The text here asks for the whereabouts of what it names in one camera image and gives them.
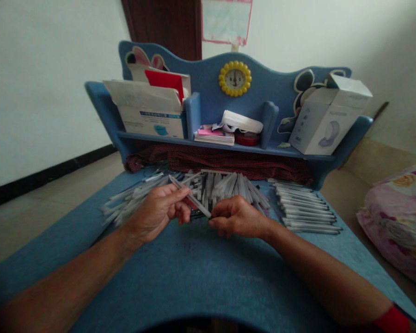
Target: blue desk surface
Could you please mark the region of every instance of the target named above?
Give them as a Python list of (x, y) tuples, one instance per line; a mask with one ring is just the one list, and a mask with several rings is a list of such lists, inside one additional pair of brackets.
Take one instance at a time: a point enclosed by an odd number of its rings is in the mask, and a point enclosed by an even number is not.
[[(105, 230), (97, 207), (144, 174), (122, 173), (1, 263), (0, 305), (91, 246)], [(275, 203), (271, 187), (257, 183)], [(340, 218), (337, 224), (344, 229), (339, 236), (302, 237), (347, 264), (416, 318), (408, 297)], [(193, 315), (228, 317), (268, 332), (338, 330), (274, 249), (260, 240), (219, 238), (206, 219), (200, 219), (183, 227), (172, 221), (154, 242), (136, 252), (72, 331), (137, 332)]]

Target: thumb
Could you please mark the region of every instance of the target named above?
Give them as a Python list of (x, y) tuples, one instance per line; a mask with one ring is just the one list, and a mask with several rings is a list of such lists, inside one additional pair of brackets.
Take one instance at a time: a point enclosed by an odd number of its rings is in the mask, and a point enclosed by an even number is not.
[(182, 199), (186, 197), (189, 192), (190, 189), (188, 187), (184, 187), (178, 191), (168, 194), (166, 197), (163, 198), (163, 202), (166, 205), (171, 206), (172, 204), (182, 201)]

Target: forearm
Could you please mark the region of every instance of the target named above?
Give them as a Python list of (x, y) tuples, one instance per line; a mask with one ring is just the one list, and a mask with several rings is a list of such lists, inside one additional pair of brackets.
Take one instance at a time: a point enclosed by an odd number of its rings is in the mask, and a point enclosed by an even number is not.
[(140, 247), (120, 229), (0, 310), (6, 332), (66, 332)]
[(392, 302), (359, 274), (275, 221), (269, 223), (262, 239), (292, 266), (339, 324), (367, 324), (392, 307)]

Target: pile of plastic sticks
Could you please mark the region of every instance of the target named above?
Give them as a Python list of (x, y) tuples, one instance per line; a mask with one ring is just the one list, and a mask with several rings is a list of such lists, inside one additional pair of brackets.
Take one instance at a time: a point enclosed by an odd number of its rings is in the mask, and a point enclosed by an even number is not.
[(179, 188), (187, 186), (191, 189), (192, 194), (189, 195), (189, 199), (198, 207), (197, 210), (191, 212), (191, 219), (202, 216), (210, 218), (210, 211), (217, 202), (238, 194), (263, 214), (265, 212), (268, 214), (271, 208), (269, 200), (241, 173), (207, 169), (202, 169), (198, 173), (192, 171), (176, 173), (169, 171), (167, 165), (162, 165), (152, 175), (112, 196), (105, 205), (100, 207), (106, 217), (105, 224), (113, 223), (116, 226), (124, 224), (154, 187), (163, 186), (169, 182)]
[(340, 234), (334, 226), (336, 216), (313, 190), (297, 183), (268, 179), (279, 197), (279, 206), (285, 212), (283, 223), (293, 232)]

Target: poster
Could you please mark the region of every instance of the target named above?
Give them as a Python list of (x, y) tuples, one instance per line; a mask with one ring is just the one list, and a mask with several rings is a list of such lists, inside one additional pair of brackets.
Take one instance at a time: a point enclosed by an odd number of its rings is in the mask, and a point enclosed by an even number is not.
[(253, 0), (202, 0), (202, 40), (246, 45)]

